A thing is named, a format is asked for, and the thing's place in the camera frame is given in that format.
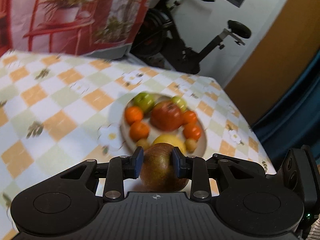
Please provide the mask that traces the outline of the dark red apple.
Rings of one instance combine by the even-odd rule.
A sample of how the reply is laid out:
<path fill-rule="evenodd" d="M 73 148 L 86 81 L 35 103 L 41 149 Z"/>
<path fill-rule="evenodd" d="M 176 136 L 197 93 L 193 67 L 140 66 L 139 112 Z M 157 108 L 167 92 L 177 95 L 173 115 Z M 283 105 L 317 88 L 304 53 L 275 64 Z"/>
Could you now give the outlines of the dark red apple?
<path fill-rule="evenodd" d="M 148 192 L 177 192 L 186 187 L 189 179 L 179 179 L 172 164 L 171 152 L 174 147 L 157 143 L 144 152 L 140 180 Z"/>

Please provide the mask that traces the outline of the large orange mandarin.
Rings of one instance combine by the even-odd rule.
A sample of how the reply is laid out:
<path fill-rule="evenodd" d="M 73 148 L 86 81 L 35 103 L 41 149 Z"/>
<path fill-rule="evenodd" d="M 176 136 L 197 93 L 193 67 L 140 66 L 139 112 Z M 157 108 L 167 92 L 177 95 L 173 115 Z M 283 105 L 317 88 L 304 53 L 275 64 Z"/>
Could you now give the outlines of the large orange mandarin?
<path fill-rule="evenodd" d="M 189 123 L 184 125 L 183 135 L 185 139 L 193 139 L 195 141 L 198 141 L 201 137 L 201 134 L 202 129 L 197 124 Z"/>

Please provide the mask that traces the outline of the small tan longan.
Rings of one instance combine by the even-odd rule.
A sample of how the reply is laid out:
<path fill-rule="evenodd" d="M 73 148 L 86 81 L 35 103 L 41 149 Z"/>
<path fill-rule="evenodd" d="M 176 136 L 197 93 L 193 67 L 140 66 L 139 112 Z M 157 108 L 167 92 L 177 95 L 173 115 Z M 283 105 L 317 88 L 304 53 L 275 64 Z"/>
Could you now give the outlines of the small tan longan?
<path fill-rule="evenodd" d="M 189 138 L 185 140 L 185 147 L 189 153 L 194 153 L 197 149 L 197 141 L 193 138 Z"/>

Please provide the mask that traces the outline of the mandarin in plate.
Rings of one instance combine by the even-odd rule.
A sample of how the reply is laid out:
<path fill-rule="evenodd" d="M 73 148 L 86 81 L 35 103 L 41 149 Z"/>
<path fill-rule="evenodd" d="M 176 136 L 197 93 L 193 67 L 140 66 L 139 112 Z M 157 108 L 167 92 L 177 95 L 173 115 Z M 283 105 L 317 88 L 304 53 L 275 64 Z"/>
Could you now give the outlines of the mandarin in plate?
<path fill-rule="evenodd" d="M 130 126 L 129 136 L 134 142 L 137 142 L 140 139 L 146 139 L 149 136 L 149 133 L 149 126 L 142 121 L 135 122 Z"/>

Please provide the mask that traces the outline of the blue curtain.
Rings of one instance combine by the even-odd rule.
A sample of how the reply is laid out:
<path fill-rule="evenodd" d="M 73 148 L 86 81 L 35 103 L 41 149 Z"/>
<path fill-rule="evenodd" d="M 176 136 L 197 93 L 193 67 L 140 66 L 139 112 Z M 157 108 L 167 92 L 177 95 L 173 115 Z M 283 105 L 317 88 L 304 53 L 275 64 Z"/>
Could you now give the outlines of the blue curtain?
<path fill-rule="evenodd" d="M 275 169 L 290 148 L 304 145 L 319 163 L 319 53 L 252 130 Z"/>

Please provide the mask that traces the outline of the mandarin right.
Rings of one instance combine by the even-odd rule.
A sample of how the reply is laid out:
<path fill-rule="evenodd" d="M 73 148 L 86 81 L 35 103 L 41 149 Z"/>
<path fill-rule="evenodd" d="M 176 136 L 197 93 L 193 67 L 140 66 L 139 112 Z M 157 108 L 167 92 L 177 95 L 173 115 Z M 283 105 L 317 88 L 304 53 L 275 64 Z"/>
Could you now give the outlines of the mandarin right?
<path fill-rule="evenodd" d="M 182 114 L 183 124 L 195 124 L 197 123 L 197 115 L 194 111 L 187 110 Z"/>

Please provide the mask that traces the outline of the small mandarin left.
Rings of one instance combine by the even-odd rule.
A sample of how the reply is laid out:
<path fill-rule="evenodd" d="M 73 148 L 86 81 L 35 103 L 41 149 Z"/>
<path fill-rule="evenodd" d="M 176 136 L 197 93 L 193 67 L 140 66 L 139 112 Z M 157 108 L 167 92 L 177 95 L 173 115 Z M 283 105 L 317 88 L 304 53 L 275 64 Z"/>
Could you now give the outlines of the small mandarin left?
<path fill-rule="evenodd" d="M 126 123 L 131 126 L 135 122 L 142 121 L 144 118 L 144 113 L 138 106 L 130 106 L 125 109 L 124 117 Z"/>

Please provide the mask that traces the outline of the red apple in plate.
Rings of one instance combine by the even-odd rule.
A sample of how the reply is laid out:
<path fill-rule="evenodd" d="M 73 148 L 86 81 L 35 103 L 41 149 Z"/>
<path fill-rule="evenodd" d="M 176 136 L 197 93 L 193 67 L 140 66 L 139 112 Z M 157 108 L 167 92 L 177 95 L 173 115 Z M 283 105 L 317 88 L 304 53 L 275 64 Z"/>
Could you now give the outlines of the red apple in plate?
<path fill-rule="evenodd" d="M 183 125 L 182 112 L 172 101 L 161 101 L 153 107 L 150 123 L 161 131 L 177 130 Z"/>

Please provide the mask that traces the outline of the green apple right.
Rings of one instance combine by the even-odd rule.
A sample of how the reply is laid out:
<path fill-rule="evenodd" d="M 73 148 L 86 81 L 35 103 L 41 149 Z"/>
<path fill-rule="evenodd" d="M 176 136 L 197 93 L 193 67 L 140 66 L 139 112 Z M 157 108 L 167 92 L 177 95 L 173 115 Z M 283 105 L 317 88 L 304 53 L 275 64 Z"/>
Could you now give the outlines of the green apple right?
<path fill-rule="evenodd" d="M 187 110 L 187 102 L 180 96 L 173 96 L 170 100 L 180 108 L 182 113 Z"/>

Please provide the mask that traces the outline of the green apple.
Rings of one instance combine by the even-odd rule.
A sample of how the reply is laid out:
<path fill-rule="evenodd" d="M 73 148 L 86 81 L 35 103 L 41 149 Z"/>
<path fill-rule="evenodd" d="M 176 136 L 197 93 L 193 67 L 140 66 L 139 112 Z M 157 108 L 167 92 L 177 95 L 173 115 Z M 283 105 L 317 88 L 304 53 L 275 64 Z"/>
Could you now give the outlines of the green apple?
<path fill-rule="evenodd" d="M 180 108 L 182 113 L 187 110 L 187 102 L 180 96 L 173 96 L 170 100 Z"/>
<path fill-rule="evenodd" d="M 140 92 L 133 98 L 133 104 L 138 106 L 144 113 L 149 113 L 155 105 L 155 98 L 147 92 Z"/>

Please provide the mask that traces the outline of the green apple left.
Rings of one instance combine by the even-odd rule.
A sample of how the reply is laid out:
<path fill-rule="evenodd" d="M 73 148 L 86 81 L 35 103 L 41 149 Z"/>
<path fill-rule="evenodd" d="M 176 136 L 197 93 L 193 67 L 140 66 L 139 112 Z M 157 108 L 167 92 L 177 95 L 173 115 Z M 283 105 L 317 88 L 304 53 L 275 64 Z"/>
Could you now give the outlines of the green apple left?
<path fill-rule="evenodd" d="M 149 113 L 155 105 L 155 98 L 147 92 L 140 92 L 133 98 L 133 104 L 138 106 L 144 113 Z"/>

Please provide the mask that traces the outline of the checkered floral tablecloth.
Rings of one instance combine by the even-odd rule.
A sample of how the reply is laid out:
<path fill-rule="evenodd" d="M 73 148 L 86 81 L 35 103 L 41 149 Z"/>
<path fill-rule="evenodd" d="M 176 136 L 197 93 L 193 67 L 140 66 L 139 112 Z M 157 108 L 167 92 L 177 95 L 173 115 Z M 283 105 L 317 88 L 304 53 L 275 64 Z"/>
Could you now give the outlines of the checkered floral tablecloth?
<path fill-rule="evenodd" d="M 1 57 L 1 239 L 16 235 L 9 204 L 22 190 L 85 159 L 103 163 L 129 154 L 120 121 L 140 92 L 184 98 L 204 126 L 206 158 L 222 153 L 275 172 L 245 118 L 211 77 L 12 50 Z"/>

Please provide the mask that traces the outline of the orange wooden door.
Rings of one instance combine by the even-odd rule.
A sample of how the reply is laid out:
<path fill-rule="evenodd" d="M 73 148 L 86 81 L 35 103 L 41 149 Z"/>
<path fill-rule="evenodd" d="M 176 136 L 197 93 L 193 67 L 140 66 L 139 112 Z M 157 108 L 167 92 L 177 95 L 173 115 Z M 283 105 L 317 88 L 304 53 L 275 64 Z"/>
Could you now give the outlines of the orange wooden door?
<path fill-rule="evenodd" d="M 319 49 L 319 0 L 287 0 L 225 92 L 251 125 L 293 85 Z"/>

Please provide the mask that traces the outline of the black exercise bike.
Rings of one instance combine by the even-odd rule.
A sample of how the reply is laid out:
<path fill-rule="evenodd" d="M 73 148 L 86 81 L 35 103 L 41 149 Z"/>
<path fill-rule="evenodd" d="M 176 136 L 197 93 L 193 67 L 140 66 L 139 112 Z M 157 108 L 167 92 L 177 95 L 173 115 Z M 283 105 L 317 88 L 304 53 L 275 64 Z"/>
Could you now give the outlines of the black exercise bike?
<path fill-rule="evenodd" d="M 199 0 L 214 3 L 215 0 Z M 222 50 L 224 40 L 231 37 L 239 45 L 252 36 L 249 27 L 228 20 L 221 33 L 213 36 L 201 49 L 195 50 L 186 38 L 197 35 L 194 27 L 182 31 L 184 26 L 178 23 L 174 11 L 181 5 L 178 0 L 158 0 L 147 10 L 144 21 L 131 46 L 131 54 L 140 61 L 158 68 L 175 70 L 185 74 L 199 74 L 200 63 L 216 48 Z"/>

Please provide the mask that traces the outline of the pink printed backdrop cloth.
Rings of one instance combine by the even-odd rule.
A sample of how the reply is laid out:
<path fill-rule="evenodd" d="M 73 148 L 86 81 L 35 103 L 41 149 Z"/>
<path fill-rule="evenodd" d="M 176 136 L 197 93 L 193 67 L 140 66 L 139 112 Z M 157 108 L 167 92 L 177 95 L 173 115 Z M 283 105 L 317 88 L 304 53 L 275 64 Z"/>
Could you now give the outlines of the pink printed backdrop cloth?
<path fill-rule="evenodd" d="M 1 52 L 84 55 L 133 43 L 152 0 L 1 0 Z"/>

